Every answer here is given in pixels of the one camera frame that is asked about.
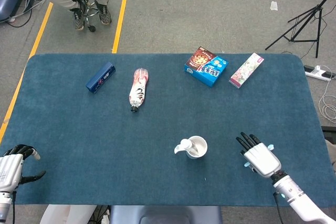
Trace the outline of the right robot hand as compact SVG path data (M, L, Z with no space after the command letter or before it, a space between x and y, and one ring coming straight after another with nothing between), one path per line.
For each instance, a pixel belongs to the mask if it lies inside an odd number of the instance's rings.
M236 140L243 147L240 153L248 167L264 178L270 178L281 170L280 160L255 135L247 135L244 132L240 135L241 137L236 137Z

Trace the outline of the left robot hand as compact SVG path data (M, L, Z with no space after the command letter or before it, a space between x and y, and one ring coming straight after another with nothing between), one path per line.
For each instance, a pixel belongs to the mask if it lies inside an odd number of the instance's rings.
M36 149L25 144L16 145L1 156L2 193L11 194L19 185L35 182L46 174L46 171L43 170L34 176L22 175L24 161L30 156L33 156L35 160L40 160Z

